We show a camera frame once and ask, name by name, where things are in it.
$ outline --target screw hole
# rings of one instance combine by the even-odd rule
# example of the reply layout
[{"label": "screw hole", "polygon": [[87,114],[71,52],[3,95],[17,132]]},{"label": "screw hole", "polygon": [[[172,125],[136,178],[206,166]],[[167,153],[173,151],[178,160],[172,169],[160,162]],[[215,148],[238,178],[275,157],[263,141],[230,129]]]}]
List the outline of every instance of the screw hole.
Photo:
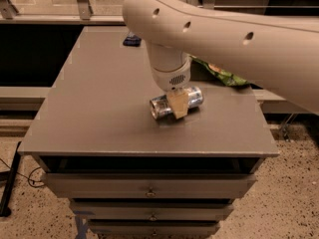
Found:
[{"label": "screw hole", "polygon": [[156,18],[160,12],[160,8],[157,8],[153,11],[153,18]]},{"label": "screw hole", "polygon": [[187,30],[190,28],[190,25],[191,25],[191,23],[190,23],[190,21],[188,21],[185,25],[183,25],[182,31],[187,32]]},{"label": "screw hole", "polygon": [[243,40],[243,45],[248,45],[249,42],[253,39],[253,32],[248,33]]}]

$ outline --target drawer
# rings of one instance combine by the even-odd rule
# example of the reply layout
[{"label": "drawer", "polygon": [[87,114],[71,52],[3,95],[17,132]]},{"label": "drawer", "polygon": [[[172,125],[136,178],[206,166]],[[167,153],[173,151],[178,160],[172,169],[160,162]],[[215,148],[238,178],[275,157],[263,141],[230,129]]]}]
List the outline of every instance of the drawer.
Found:
[{"label": "drawer", "polygon": [[256,181],[252,174],[59,174],[43,176],[67,198],[240,198]]},{"label": "drawer", "polygon": [[88,221],[89,228],[105,235],[202,235],[210,236],[219,229],[216,222],[141,222]]},{"label": "drawer", "polygon": [[71,202],[70,208],[85,219],[224,220],[231,204],[178,202]]}]

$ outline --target gray tabletop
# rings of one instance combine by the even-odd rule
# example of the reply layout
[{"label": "gray tabletop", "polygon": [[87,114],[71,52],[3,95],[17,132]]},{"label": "gray tabletop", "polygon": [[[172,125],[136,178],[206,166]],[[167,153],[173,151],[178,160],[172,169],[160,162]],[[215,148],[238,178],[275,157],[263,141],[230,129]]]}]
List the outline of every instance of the gray tabletop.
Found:
[{"label": "gray tabletop", "polygon": [[125,27],[86,27],[41,106],[21,154],[273,156],[278,153],[251,88],[193,82],[204,104],[184,119],[153,119],[162,95],[147,49],[122,45]]}]

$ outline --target black pole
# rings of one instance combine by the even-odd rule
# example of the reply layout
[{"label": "black pole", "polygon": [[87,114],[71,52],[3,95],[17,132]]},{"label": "black pole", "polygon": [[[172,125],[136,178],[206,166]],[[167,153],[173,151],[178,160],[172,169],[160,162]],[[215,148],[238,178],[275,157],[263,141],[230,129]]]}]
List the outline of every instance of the black pole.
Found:
[{"label": "black pole", "polygon": [[16,174],[19,168],[19,163],[20,163],[20,159],[21,156],[18,153],[18,147],[20,145],[21,141],[18,142],[17,148],[16,148],[16,152],[14,154],[13,157],[13,161],[11,164],[11,169],[7,178],[7,183],[6,183],[6,187],[4,189],[2,198],[1,198],[1,203],[0,203],[0,217],[8,217],[11,214],[11,210],[8,207],[9,205],[9,201],[10,201],[10,197],[11,197],[11,193],[12,193],[12,189],[13,189],[13,185],[14,185],[14,181],[16,178]]}]

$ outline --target metal leg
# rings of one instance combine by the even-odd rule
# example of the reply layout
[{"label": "metal leg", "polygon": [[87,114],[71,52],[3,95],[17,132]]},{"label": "metal leg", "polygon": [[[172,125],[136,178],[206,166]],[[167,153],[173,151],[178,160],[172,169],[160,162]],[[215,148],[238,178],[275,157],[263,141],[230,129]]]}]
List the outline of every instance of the metal leg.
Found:
[{"label": "metal leg", "polygon": [[78,229],[76,239],[87,239],[88,222],[83,222],[83,219],[78,216],[76,216],[75,219]]},{"label": "metal leg", "polygon": [[289,124],[292,123],[296,117],[298,116],[298,114],[291,114],[291,115],[288,115],[285,120],[281,123],[280,125],[280,131],[282,133],[282,136],[283,138],[285,139],[285,141],[289,142],[290,141],[290,138],[289,138],[289,135],[288,135],[288,127],[289,127]]},{"label": "metal leg", "polygon": [[16,174],[19,168],[19,163],[20,163],[20,159],[21,156],[18,153],[18,147],[20,145],[21,141],[19,141],[17,148],[16,148],[16,152],[14,154],[13,157],[13,161],[11,164],[11,169],[9,171],[8,177],[7,177],[7,183],[6,186],[4,188],[4,192],[1,198],[1,203],[0,203],[0,217],[8,217],[11,214],[11,210],[8,207],[9,202],[10,202],[10,197],[11,197],[11,193],[12,193],[12,188],[14,185],[14,181],[16,178]]}]

